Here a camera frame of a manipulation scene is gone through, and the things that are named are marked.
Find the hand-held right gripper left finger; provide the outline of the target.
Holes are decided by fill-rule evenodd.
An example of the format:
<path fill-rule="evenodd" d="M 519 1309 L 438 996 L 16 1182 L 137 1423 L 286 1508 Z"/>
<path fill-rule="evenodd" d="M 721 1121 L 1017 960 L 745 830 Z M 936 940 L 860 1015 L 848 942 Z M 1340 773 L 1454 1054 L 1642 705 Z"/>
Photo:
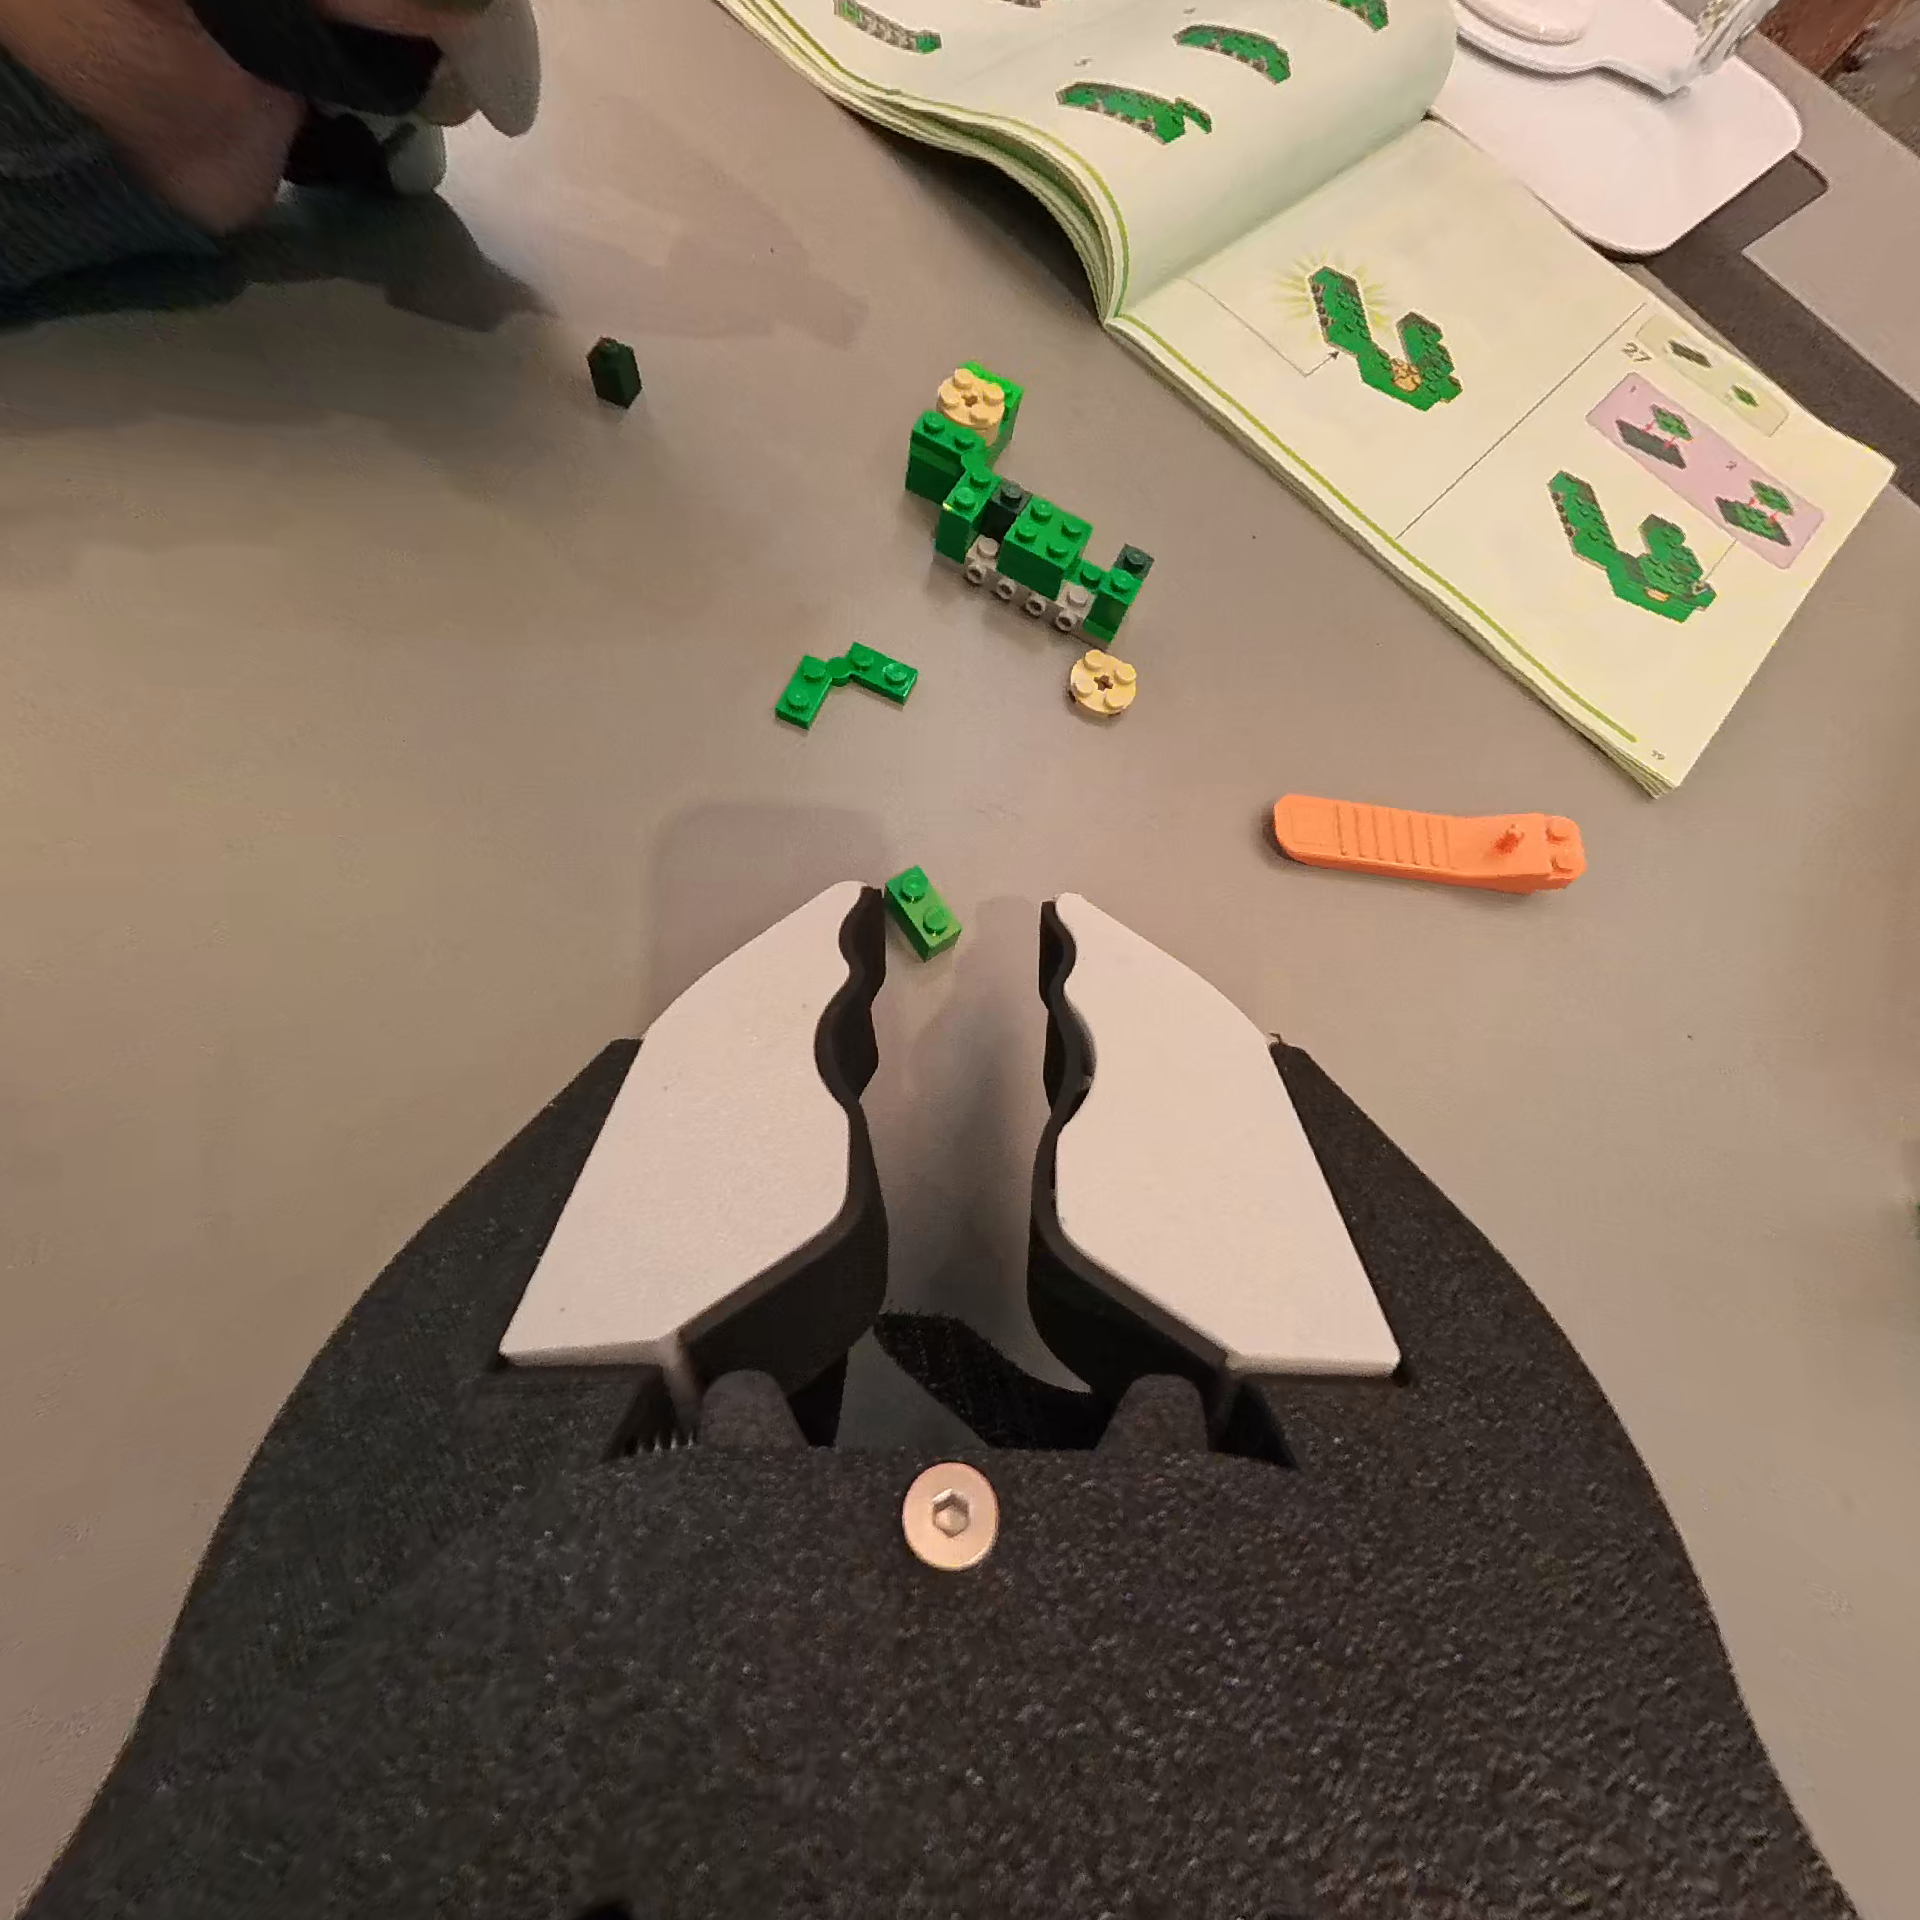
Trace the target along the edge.
<path fill-rule="evenodd" d="M 638 1041 L 497 1355 L 655 1368 L 684 1425 L 768 1376 L 838 1440 L 888 1287 L 863 1094 L 878 1068 L 881 891 L 839 880 L 695 979 Z"/>

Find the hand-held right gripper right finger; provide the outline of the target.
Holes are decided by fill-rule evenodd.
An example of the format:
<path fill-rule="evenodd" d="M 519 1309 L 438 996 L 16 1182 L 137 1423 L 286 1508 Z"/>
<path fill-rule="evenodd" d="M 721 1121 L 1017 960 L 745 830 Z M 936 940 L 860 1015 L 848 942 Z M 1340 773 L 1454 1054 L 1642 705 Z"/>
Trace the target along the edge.
<path fill-rule="evenodd" d="M 1186 1383 L 1217 1445 L 1281 1445 L 1281 1401 L 1391 1389 L 1403 1352 L 1276 1041 L 1086 895 L 1040 909 L 1048 1115 L 1027 1302 L 1115 1409 Z"/>

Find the small green two-stud brick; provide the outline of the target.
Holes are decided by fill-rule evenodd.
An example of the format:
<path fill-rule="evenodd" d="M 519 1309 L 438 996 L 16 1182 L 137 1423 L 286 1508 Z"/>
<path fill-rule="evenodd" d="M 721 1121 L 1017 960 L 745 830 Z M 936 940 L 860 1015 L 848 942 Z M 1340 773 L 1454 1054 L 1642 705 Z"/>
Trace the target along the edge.
<path fill-rule="evenodd" d="M 923 867 L 911 867 L 891 875 L 883 894 L 895 923 L 921 963 L 961 942 L 966 925 Z"/>

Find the person's left forearm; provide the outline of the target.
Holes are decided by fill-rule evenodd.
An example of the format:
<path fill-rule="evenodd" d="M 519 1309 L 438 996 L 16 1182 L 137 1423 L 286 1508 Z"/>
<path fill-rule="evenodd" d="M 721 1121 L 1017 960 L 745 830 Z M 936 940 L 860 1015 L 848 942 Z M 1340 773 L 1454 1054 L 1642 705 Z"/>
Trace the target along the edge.
<path fill-rule="evenodd" d="M 233 256 L 137 184 L 94 140 L 6 136 L 3 327 L 223 303 L 247 286 Z"/>

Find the grey desk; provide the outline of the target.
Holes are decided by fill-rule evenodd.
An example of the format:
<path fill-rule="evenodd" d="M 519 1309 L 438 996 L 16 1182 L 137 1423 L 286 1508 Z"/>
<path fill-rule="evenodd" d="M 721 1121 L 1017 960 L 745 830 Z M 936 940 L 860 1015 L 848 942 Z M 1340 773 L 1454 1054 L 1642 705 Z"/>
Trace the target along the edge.
<path fill-rule="evenodd" d="M 544 5 L 544 117 L 223 303 L 6 332 L 6 1915 L 356 1295 L 609 1041 L 920 861 L 871 1091 L 905 1312 L 1024 1309 L 1040 901 L 1319 1064 L 1572 1337 L 1866 1915 L 1915 1915 L 1915 503 L 1646 798 L 1119 347 L 1027 195 L 715 5 Z M 636 350 L 632 411 L 592 395 Z M 1154 557 L 1114 641 L 934 550 L 912 422 Z M 905 704 L 776 717 L 867 641 Z M 1089 647 L 1139 672 L 1100 724 Z M 1503 895 L 1287 793 L 1570 819 Z"/>

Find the person's left hand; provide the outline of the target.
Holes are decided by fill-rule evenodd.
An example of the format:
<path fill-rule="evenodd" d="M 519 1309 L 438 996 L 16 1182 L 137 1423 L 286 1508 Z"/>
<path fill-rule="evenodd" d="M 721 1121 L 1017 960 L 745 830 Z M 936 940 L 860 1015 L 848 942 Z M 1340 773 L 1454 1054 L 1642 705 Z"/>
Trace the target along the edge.
<path fill-rule="evenodd" d="M 193 224 L 235 233 L 272 209 L 304 105 L 233 62 L 190 5 L 6 3 L 3 44 Z"/>

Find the orange brick separator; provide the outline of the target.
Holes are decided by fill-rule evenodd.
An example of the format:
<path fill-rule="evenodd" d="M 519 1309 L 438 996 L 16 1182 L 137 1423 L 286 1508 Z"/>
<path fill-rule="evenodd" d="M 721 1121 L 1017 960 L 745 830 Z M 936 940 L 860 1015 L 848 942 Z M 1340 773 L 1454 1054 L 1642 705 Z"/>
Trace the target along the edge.
<path fill-rule="evenodd" d="M 1588 867 L 1577 824 L 1544 811 L 1471 816 L 1302 793 L 1271 809 L 1279 849 L 1332 872 L 1536 895 L 1569 888 Z"/>

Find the green angled brick plate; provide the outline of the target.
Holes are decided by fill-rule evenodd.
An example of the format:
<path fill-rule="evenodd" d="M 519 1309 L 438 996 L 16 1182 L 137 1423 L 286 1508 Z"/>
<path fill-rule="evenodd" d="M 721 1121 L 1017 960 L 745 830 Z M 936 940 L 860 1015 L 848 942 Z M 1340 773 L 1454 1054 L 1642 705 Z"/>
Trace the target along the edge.
<path fill-rule="evenodd" d="M 776 717 L 810 732 L 841 688 L 864 688 L 890 704 L 905 704 L 920 678 L 921 672 L 912 663 L 852 641 L 841 655 L 802 655 L 776 699 Z"/>

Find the green brick assembly tan stud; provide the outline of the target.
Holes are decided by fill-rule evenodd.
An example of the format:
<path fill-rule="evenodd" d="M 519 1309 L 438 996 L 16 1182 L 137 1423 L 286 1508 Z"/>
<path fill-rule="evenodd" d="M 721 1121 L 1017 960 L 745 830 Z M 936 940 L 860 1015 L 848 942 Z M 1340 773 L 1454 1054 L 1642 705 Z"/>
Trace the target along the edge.
<path fill-rule="evenodd" d="M 1058 632 L 1114 641 L 1134 613 L 1154 557 L 1119 544 L 1100 559 L 1091 519 L 1016 479 L 1024 387 L 969 359 L 912 422 L 904 492 L 934 508 L 934 550 L 979 587 Z"/>

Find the open building instruction booklet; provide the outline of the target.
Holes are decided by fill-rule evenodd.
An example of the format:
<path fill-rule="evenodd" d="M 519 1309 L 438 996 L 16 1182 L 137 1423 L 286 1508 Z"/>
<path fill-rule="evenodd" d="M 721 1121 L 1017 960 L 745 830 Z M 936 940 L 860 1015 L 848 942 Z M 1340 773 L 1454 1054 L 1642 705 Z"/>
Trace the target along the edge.
<path fill-rule="evenodd" d="M 1020 181 L 1123 347 L 1652 795 L 1889 487 L 1439 115 L 1451 5 L 727 11 Z"/>

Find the white stand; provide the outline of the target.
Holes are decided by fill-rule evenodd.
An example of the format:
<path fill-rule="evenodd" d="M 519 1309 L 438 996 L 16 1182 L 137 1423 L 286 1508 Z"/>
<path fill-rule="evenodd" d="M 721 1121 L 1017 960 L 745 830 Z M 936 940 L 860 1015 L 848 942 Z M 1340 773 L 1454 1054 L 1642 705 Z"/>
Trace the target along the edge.
<path fill-rule="evenodd" d="M 1742 60 L 1774 3 L 1454 3 L 1431 115 L 1603 252 L 1667 252 L 1776 163 L 1802 121 Z"/>

